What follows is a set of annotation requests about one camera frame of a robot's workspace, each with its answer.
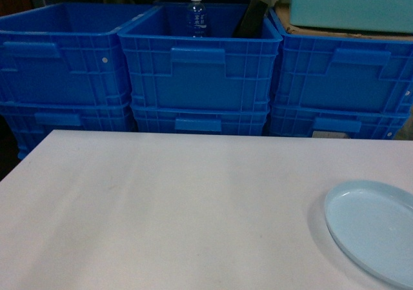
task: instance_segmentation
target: bottle label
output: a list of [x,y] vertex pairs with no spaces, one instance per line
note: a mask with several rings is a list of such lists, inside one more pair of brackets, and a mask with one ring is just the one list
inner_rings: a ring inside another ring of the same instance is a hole
[[207,36],[207,13],[205,11],[188,13],[188,33],[192,37]]

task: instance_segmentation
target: stacked crate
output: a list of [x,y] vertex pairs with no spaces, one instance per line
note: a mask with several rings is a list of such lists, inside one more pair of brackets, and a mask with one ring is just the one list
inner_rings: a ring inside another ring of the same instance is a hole
[[393,138],[413,104],[412,37],[292,34],[283,8],[270,10],[283,42],[271,88],[269,133]]
[[64,3],[0,18],[0,114],[20,158],[53,129],[135,128],[117,32],[150,8]]
[[247,4],[207,3],[210,37],[188,37],[187,4],[159,3],[119,33],[139,131],[261,135],[281,36],[266,17],[256,38],[232,38]]

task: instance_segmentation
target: light blue box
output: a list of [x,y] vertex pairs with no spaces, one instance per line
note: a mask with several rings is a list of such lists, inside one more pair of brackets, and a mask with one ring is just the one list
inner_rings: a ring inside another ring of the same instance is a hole
[[297,26],[413,33],[412,0],[291,0]]

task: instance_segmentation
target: floor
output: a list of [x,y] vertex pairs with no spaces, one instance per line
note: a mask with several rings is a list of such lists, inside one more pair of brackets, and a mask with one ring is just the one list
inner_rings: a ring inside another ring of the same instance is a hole
[[[413,140],[413,107],[410,119],[396,134],[394,139]],[[0,180],[19,164],[20,160],[17,158],[18,152],[17,142],[8,125],[5,123],[5,120],[0,116]]]
[[0,180],[19,164],[18,153],[19,149],[13,133],[4,118],[0,116]]

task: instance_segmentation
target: cardboard box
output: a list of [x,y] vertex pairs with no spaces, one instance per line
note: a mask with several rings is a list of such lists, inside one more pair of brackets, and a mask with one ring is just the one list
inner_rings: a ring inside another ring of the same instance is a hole
[[283,24],[284,29],[287,31],[287,33],[292,34],[292,35],[413,41],[413,35],[408,35],[408,34],[339,30],[339,29],[330,29],[330,28],[299,27],[299,26],[290,24],[290,5],[289,4],[276,4],[274,6],[274,11],[276,12],[281,23]]

